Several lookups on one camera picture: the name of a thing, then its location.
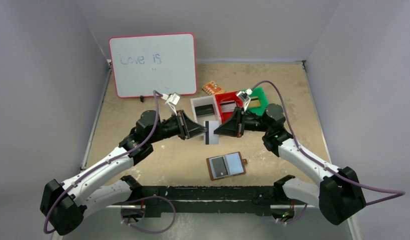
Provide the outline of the silver card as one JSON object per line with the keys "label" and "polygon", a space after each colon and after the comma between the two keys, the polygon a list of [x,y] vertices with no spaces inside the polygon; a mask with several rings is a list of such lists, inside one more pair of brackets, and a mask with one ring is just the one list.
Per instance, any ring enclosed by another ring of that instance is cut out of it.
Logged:
{"label": "silver card", "polygon": [[204,121],[207,132],[204,133],[204,144],[205,145],[218,145],[219,135],[215,134],[214,131],[219,127],[219,121],[216,120],[206,120]]}
{"label": "silver card", "polygon": [[224,113],[232,113],[235,108],[237,107],[237,104],[235,101],[225,101],[225,102],[220,102],[220,108],[221,112]]}

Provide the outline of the brown leather card holder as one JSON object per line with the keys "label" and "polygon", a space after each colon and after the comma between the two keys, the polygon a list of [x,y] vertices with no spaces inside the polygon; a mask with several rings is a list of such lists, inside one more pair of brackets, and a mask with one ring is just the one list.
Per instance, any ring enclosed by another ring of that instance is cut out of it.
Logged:
{"label": "brown leather card holder", "polygon": [[[214,179],[213,169],[212,169],[210,161],[214,158],[217,158],[217,157],[224,157],[225,158],[225,164],[226,164],[226,167],[227,167],[227,170],[228,170],[228,176],[218,178],[218,179]],[[248,164],[248,161],[247,161],[247,159],[245,159],[241,156],[241,153],[239,151],[237,151],[237,152],[232,152],[232,153],[228,153],[228,154],[224,154],[224,155],[209,157],[209,158],[206,159],[206,163],[207,163],[210,179],[212,181],[216,181],[216,180],[221,180],[221,179],[225,179],[225,178],[229,178],[229,177],[234,177],[234,176],[246,174],[246,166]]]}

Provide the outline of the black card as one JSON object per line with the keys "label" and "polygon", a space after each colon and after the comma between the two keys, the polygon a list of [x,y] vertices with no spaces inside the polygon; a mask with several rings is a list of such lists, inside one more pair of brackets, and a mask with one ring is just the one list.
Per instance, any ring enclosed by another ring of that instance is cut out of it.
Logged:
{"label": "black card", "polygon": [[211,161],[211,166],[213,169],[213,177],[214,179],[223,178],[228,176],[228,170],[225,164],[225,158],[220,156],[213,158]]}
{"label": "black card", "polygon": [[194,108],[196,117],[204,117],[215,114],[215,109],[212,104],[200,105]]}

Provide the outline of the gold card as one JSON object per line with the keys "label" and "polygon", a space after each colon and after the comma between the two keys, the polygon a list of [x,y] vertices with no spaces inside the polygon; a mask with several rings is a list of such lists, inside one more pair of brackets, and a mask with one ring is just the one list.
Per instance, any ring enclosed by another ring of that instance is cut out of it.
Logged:
{"label": "gold card", "polygon": [[259,97],[251,96],[248,108],[249,109],[254,109],[254,108],[259,108],[259,107],[261,107],[261,102],[260,102]]}

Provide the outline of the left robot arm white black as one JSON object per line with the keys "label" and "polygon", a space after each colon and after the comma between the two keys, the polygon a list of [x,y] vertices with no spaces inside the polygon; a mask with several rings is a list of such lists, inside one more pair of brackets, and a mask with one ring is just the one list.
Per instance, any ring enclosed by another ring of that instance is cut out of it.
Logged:
{"label": "left robot arm white black", "polygon": [[77,228],[92,211],[103,184],[117,174],[135,166],[153,152],[152,144],[174,136],[188,140],[207,132],[183,110],[166,120],[160,120],[158,111],[147,110],[135,127],[106,157],[83,172],[62,182],[50,180],[44,187],[40,211],[45,216],[43,231],[66,235]]}

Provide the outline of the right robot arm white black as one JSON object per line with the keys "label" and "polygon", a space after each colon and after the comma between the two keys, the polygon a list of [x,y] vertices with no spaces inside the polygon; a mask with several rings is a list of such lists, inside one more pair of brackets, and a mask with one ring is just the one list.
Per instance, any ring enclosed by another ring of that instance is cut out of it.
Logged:
{"label": "right robot arm white black", "polygon": [[286,176],[275,183],[288,199],[299,200],[319,208],[333,225],[339,225],[366,207],[358,177],[350,167],[339,168],[304,148],[284,127],[286,117],[282,106],[269,104],[262,115],[236,107],[231,117],[214,133],[240,138],[245,131],[263,132],[265,148],[275,156],[293,164],[313,183]]}

